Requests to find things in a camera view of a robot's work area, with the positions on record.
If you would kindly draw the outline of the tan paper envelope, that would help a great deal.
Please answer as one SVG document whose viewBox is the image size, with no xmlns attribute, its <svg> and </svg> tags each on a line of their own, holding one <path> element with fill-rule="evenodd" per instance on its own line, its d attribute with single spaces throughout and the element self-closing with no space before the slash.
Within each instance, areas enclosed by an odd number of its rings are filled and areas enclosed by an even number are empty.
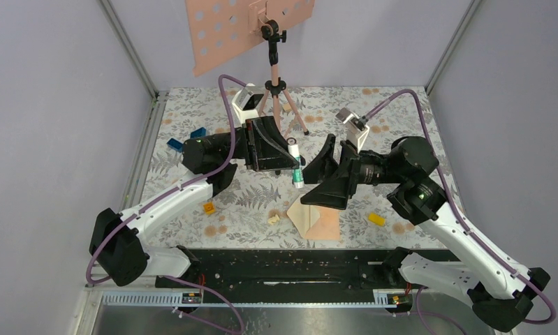
<svg viewBox="0 0 558 335">
<path fill-rule="evenodd" d="M 287 216 L 303 239 L 337 241 L 340 239 L 340 210 L 301 203 L 300 196 L 287 210 Z"/>
</svg>

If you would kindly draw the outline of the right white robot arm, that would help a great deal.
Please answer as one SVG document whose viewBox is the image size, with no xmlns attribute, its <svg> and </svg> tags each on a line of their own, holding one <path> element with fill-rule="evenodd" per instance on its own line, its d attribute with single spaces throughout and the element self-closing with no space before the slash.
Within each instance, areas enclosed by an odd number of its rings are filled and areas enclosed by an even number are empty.
<svg viewBox="0 0 558 335">
<path fill-rule="evenodd" d="M 402 137 L 384 155 L 343 141 L 339 160 L 333 156 L 335 143 L 334 135 L 329 135 L 318 156 L 305 166 L 304 182 L 312 190 L 302 196 L 302 204 L 343 210 L 358 185 L 393 184 L 387 199 L 394 211 L 436 237 L 465 266 L 460 271 L 398 247 L 383 262 L 383 278 L 389 286 L 399 288 L 408 282 L 444 293 L 500 332 L 509 332 L 527 319 L 550 275 L 509 257 L 459 212 L 430 177 L 439 161 L 427 139 Z"/>
</svg>

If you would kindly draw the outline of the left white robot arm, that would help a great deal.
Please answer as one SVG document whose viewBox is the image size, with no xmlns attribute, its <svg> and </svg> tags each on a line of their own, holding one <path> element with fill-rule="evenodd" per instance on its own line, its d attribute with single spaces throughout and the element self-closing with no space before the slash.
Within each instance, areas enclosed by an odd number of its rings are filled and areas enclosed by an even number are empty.
<svg viewBox="0 0 558 335">
<path fill-rule="evenodd" d="M 183 144 L 181 179 L 154 197 L 96 217 L 89 253 L 91 264 L 106 272 L 105 280 L 122 287 L 143 275 L 172 276 L 181 286 L 195 284 L 197 265 L 180 248 L 150 246 L 149 240 L 172 219 L 227 189 L 242 160 L 256 172 L 295 170 L 301 162 L 288 151 L 288 141 L 272 117 L 247 119 L 227 133 L 194 137 Z"/>
</svg>

